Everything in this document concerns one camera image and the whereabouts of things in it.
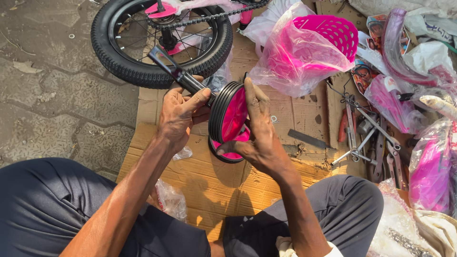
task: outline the cardboard sheet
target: cardboard sheet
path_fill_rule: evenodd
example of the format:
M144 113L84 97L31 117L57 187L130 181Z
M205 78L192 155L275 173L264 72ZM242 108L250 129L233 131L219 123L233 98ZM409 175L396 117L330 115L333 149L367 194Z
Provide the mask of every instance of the cardboard sheet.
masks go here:
M116 182L119 183L139 159L155 134L154 125L139 124ZM268 175L252 168L246 161L226 164L210 151L206 136L191 134L187 144L191 158L171 161L161 178L180 189L186 197L187 222L206 230L208 240L220 238L226 216L254 215L280 198L278 184ZM328 170L293 163L302 177L304 188L332 175Z

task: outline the bicycle tire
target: bicycle tire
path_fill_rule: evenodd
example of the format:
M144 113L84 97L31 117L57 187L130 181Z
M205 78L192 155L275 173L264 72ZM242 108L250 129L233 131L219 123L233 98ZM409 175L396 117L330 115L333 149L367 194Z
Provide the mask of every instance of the bicycle tire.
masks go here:
M119 54L111 45L108 37L109 23L113 15L132 0L110 0L97 13L92 23L90 37L92 47L101 64L113 75L136 86L168 89L173 79L159 66L140 64ZM205 7L211 14L223 12L219 6ZM210 49L197 59L190 60L182 66L191 74L207 78L214 74L227 59L233 42L233 32L227 17L215 19L217 37Z

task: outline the pink basket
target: pink basket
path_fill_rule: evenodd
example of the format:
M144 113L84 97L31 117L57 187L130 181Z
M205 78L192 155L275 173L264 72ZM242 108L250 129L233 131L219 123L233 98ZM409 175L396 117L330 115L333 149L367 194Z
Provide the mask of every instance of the pink basket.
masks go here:
M297 29L316 31L353 62L359 43L356 26L352 22L333 15L307 15L293 19Z

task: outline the wheel rim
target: wheel rim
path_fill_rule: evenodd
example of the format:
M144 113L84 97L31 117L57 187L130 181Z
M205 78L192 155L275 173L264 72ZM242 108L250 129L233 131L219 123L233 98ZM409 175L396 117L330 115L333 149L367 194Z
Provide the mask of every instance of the wheel rim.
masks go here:
M108 39L112 47L125 59L140 65L157 67L157 65L152 64L152 60L147 58L147 55L144 53L147 51L146 47L153 47L150 41L148 45L148 38L150 38L151 41L154 41L154 45L156 45L159 44L158 36L161 35L159 29L155 30L148 26L147 19L149 18L144 14L144 10L154 3L156 3L155 0L135 0L121 6L110 19ZM201 17L201 15L209 16L211 15L211 12L207 8L196 8L191 11L184 10L180 16L177 16L176 20L179 22L185 17L192 19L194 17ZM120 31L121 27L125 26L125 24L129 24L126 26L127 28L132 27L132 24L134 24L135 31L127 33L127 36L122 35L125 31L129 30L124 28ZM218 35L216 20L211 20L200 25L200 27L205 27L206 25L206 29L197 29L195 25L199 24L201 23L172 29L173 34L177 34L179 37L178 43L182 43L182 46L184 46L182 51L173 56L181 65L190 64L191 62L205 58L208 54L208 50L211 49L216 42ZM202 42L206 43L204 46L197 44L192 46L188 44L189 41L186 40L187 38L194 39L198 36L201 37L200 40Z

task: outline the white cloth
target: white cloth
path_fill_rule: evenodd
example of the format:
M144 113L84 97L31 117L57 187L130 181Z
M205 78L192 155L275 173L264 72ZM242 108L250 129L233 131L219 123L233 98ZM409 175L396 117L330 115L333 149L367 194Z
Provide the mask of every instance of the white cloth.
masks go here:
M327 242L332 250L324 257L343 257L341 252L336 246L330 242ZM298 257L292 246L292 238L278 236L276 238L276 248L279 251L279 257Z

